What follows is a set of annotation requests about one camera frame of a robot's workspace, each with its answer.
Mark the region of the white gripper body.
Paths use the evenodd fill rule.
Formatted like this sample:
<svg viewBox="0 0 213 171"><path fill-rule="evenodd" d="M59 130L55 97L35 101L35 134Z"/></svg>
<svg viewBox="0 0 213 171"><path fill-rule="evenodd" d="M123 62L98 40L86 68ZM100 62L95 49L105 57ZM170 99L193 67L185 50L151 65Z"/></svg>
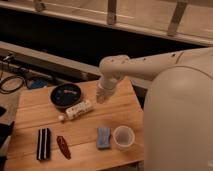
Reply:
<svg viewBox="0 0 213 171"><path fill-rule="evenodd" d="M114 88L106 88L100 82L97 83L96 101L99 104L103 104L104 102L108 101L110 97L114 95L114 93Z"/></svg>

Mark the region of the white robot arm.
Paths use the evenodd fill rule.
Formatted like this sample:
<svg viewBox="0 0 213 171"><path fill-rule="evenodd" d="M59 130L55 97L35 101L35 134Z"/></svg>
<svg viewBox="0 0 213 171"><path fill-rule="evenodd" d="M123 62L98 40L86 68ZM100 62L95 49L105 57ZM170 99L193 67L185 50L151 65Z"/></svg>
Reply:
<svg viewBox="0 0 213 171"><path fill-rule="evenodd" d="M213 47L99 64L103 103L126 76L151 82L144 103L145 171L213 171Z"/></svg>

